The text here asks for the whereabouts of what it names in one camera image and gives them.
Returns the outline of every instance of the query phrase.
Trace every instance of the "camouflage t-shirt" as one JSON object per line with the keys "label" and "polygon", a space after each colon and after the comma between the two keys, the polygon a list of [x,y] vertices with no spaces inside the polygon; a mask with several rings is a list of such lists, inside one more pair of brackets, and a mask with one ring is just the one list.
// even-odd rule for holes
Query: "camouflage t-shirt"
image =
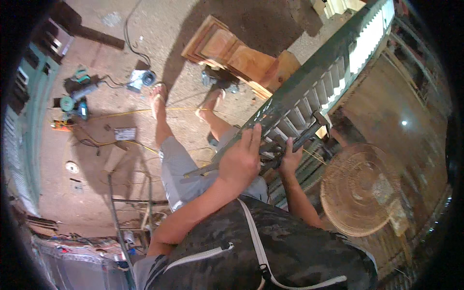
{"label": "camouflage t-shirt", "polygon": [[[276,280],[290,287],[315,285],[345,275],[330,289],[371,289],[372,260],[347,245],[342,235],[305,224],[300,218],[259,200],[241,196],[258,229]],[[166,267],[194,254],[220,247],[200,260]],[[148,257],[134,266],[137,289],[257,289],[261,272],[245,212],[234,200],[202,221],[167,257]],[[266,282],[265,289],[279,289]]]}

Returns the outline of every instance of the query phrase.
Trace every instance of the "foot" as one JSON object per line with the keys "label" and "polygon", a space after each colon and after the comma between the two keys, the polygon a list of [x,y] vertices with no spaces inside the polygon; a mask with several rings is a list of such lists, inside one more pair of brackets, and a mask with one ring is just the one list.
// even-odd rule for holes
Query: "foot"
{"label": "foot", "polygon": [[198,110],[196,110],[195,115],[198,118],[205,121],[207,114],[212,114],[214,107],[216,107],[216,103],[218,100],[224,100],[226,96],[226,91],[224,89],[217,89],[208,94],[205,100],[198,106]]}
{"label": "foot", "polygon": [[155,120],[158,117],[166,117],[166,101],[168,100],[168,91],[166,90],[166,85],[163,83],[158,83],[153,88],[153,91],[148,97],[148,101],[150,102],[151,111],[153,118]]}

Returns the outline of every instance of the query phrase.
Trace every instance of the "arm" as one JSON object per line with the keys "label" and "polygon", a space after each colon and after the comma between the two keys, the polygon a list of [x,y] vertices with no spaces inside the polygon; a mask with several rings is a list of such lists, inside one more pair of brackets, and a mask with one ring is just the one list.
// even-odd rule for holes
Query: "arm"
{"label": "arm", "polygon": [[168,255],[193,227],[237,198],[259,172],[261,126],[245,130],[219,163],[219,177],[201,196],[169,215],[153,231],[147,256]]}
{"label": "arm", "polygon": [[302,155],[302,147],[293,153],[293,140],[292,138],[288,138],[285,156],[278,171],[285,189],[285,195],[287,196],[289,212],[292,215],[300,217],[310,226],[323,228],[316,209],[304,194],[295,176],[295,171],[301,161]]}

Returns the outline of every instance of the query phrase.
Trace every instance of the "right hand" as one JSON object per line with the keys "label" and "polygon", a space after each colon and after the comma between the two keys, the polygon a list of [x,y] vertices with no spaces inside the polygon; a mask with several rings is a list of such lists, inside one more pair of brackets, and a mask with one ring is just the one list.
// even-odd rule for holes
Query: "right hand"
{"label": "right hand", "polygon": [[285,149],[285,156],[282,158],[282,163],[277,169],[282,176],[291,176],[295,174],[298,165],[300,164],[301,157],[303,156],[303,146],[296,152],[293,152],[293,138],[287,139],[287,147]]}
{"label": "right hand", "polygon": [[219,162],[219,179],[240,195],[258,175],[261,125],[242,133],[242,139],[230,147]]}

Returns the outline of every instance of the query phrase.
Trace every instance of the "flip-flop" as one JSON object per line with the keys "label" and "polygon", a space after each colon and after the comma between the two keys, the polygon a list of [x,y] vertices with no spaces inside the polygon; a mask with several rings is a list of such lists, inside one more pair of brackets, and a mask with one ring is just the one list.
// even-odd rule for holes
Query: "flip-flop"
{"label": "flip-flop", "polygon": [[166,89],[166,85],[164,83],[157,83],[153,90],[151,91],[150,96],[148,97],[148,101],[150,102],[150,107],[152,110],[153,118],[156,120],[155,114],[155,102],[156,100],[161,99],[164,105],[168,101],[168,91]]}
{"label": "flip-flop", "polygon": [[[220,90],[221,92],[216,96],[216,103],[214,104],[214,107],[216,107],[219,102],[221,100],[224,100],[224,98],[226,97],[226,91],[224,89],[217,89],[217,90]],[[195,111],[195,115],[197,115],[198,118],[200,118],[201,120],[203,120],[201,117],[200,117],[200,111],[202,111],[202,109],[204,108],[204,106],[209,103],[210,101],[213,100],[213,94],[216,93],[216,90],[212,91],[211,93],[207,94],[205,99],[198,105],[198,109]]]}

